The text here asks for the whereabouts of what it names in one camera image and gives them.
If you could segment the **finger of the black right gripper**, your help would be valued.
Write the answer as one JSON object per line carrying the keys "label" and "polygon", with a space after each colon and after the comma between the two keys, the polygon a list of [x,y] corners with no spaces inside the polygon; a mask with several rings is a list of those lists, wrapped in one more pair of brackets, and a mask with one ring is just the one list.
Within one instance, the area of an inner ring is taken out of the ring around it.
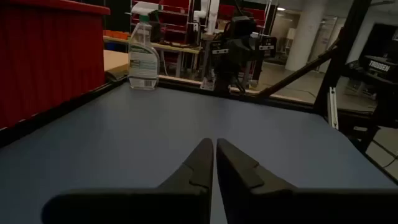
{"label": "finger of the black right gripper", "polygon": [[224,62],[228,58],[226,40],[212,40],[210,42],[210,62]]}
{"label": "finger of the black right gripper", "polygon": [[277,38],[271,36],[261,37],[259,50],[264,54],[264,58],[274,58],[276,55]]}

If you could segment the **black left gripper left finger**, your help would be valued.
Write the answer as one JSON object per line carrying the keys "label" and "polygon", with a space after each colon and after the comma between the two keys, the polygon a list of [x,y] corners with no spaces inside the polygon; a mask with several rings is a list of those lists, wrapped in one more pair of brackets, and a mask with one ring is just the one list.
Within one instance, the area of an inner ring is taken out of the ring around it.
{"label": "black left gripper left finger", "polygon": [[74,189],[42,207],[43,224],[210,224],[214,147],[204,138],[154,188]]}

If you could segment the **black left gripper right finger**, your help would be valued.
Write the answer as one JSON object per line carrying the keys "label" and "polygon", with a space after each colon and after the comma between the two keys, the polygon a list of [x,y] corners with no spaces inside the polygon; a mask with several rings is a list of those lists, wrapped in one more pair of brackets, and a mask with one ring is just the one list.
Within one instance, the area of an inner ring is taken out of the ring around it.
{"label": "black left gripper right finger", "polygon": [[398,224],[398,189],[297,187],[226,139],[216,165],[228,224]]}

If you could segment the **red plastic laundry basket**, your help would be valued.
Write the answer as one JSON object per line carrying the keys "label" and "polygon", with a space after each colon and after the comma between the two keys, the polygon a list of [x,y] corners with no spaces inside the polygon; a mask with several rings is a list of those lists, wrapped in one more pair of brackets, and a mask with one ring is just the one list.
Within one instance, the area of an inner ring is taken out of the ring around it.
{"label": "red plastic laundry basket", "polygon": [[109,13],[71,0],[0,0],[0,130],[105,83]]}

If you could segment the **white tubular machine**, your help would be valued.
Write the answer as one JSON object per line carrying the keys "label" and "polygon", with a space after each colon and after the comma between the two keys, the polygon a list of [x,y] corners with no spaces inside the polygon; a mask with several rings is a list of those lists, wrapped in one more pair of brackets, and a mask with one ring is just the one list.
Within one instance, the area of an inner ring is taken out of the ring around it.
{"label": "white tubular machine", "polygon": [[200,19],[208,19],[207,34],[213,34],[216,30],[216,21],[218,17],[218,9],[220,0],[199,0],[200,9],[193,12],[193,21],[198,24],[195,31],[198,31]]}

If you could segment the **clear plastic spray bottle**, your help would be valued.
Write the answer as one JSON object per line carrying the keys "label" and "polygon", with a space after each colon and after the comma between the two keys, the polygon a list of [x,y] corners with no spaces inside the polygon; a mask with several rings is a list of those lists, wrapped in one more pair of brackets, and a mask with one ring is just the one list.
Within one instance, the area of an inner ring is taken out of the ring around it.
{"label": "clear plastic spray bottle", "polygon": [[159,80],[160,57],[151,43],[149,16],[158,9],[158,4],[145,1],[138,1],[131,8],[131,14],[139,16],[128,45],[128,79],[133,89],[153,90]]}

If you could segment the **blue table mat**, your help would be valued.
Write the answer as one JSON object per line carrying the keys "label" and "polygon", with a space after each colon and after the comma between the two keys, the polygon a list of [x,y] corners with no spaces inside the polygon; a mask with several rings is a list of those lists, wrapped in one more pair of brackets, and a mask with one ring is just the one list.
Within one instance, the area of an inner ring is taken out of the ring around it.
{"label": "blue table mat", "polygon": [[123,84],[0,149],[0,224],[41,224],[43,205],[70,189],[155,187],[204,138],[297,187],[396,187],[318,115]]}

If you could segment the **orange storage bins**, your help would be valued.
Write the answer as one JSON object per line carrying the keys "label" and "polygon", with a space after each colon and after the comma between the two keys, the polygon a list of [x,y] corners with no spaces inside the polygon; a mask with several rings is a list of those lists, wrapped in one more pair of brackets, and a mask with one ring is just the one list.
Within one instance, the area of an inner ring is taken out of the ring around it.
{"label": "orange storage bins", "polygon": [[129,38],[129,34],[121,31],[113,31],[113,30],[104,30],[103,35],[107,37],[112,37],[116,39],[124,39],[127,40]]}

